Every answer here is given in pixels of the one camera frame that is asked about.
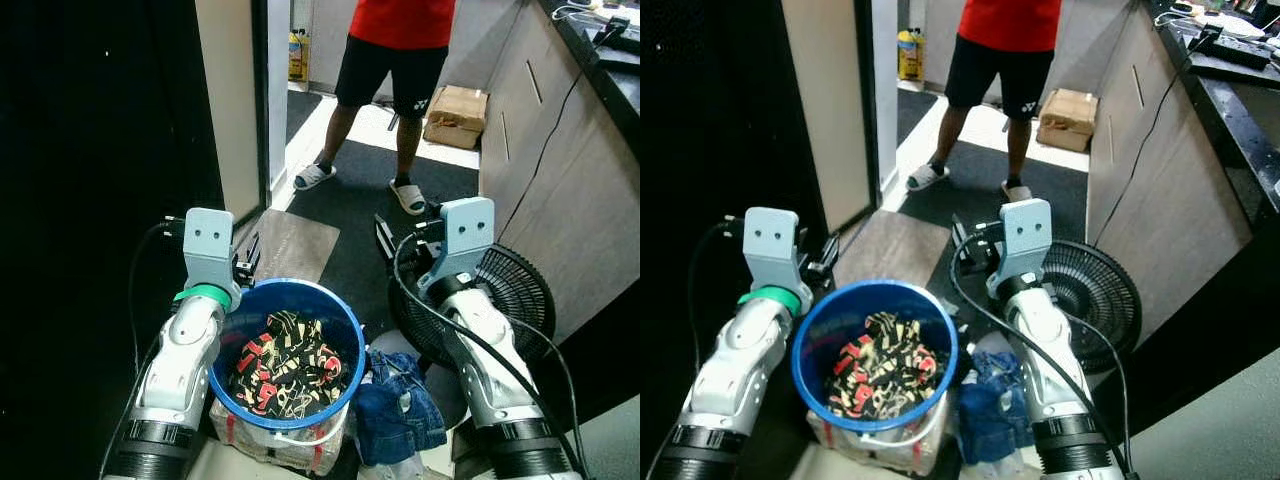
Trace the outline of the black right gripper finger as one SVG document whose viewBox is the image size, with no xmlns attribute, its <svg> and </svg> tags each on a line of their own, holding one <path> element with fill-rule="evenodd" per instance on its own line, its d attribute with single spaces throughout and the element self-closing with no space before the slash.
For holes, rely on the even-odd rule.
<svg viewBox="0 0 1280 480">
<path fill-rule="evenodd" d="M 396 266 L 396 236 L 381 215 L 375 212 L 372 219 L 379 252 L 384 257 L 387 268 L 393 269 Z"/>
<path fill-rule="evenodd" d="M 957 268 L 959 269 L 974 269 L 977 261 L 974 260 L 970 250 L 965 246 L 965 238 L 969 237 L 969 230 L 966 229 L 966 223 L 954 212 L 951 215 L 951 237 L 955 250 L 959 252 Z"/>
</svg>

